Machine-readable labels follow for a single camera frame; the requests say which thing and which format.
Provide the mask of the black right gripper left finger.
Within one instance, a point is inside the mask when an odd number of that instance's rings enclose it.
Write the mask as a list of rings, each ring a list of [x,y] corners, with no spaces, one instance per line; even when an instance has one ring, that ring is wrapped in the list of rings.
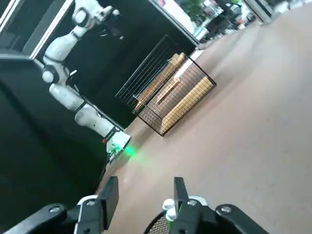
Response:
[[[46,205],[4,233],[101,234],[109,229],[118,200],[118,177],[112,176],[98,195],[81,198],[71,209],[61,203]]]

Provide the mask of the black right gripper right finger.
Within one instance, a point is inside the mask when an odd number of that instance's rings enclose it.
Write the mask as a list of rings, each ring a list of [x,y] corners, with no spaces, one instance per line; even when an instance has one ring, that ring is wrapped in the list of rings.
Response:
[[[211,209],[189,198],[184,178],[174,178],[176,219],[172,234],[266,234],[267,231],[233,204]]]

